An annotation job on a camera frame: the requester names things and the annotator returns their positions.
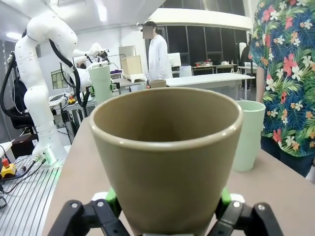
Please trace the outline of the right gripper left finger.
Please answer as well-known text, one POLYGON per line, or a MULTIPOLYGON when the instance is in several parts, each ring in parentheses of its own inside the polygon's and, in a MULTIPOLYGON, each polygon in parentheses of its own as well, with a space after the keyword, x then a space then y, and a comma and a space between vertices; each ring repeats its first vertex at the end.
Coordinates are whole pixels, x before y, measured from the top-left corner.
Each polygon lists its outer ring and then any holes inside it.
POLYGON ((100 228, 105 236, 127 236, 128 231, 119 219, 121 212, 112 188, 108 192, 96 193, 85 205, 78 200, 69 200, 63 205, 48 235, 86 236, 90 229, 100 228))

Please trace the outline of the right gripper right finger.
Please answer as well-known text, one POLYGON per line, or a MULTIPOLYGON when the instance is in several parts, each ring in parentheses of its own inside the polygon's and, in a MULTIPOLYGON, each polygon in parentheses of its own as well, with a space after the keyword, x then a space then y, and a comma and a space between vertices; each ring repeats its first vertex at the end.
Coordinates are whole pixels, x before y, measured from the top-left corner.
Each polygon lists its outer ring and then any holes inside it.
POLYGON ((249 206, 243 197, 224 188, 215 211, 216 223, 210 236, 230 236, 234 230, 247 236, 282 236, 280 225, 267 203, 249 206))

